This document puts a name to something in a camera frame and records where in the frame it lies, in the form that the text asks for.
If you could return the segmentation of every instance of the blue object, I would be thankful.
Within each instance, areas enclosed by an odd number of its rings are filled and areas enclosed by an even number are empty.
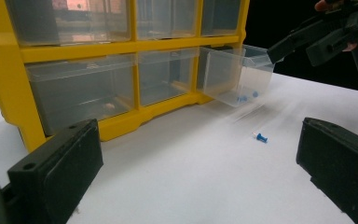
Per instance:
[[[259,140],[259,141],[262,141],[262,142],[264,142],[264,143],[267,143],[268,138],[266,138],[266,137],[264,137],[263,135],[261,135],[261,133],[259,133],[258,135],[256,135],[256,134],[254,133],[254,135],[255,135],[255,139],[257,139],[257,140]]]
[[[238,102],[246,102],[248,101],[248,97],[246,95],[238,97]]]

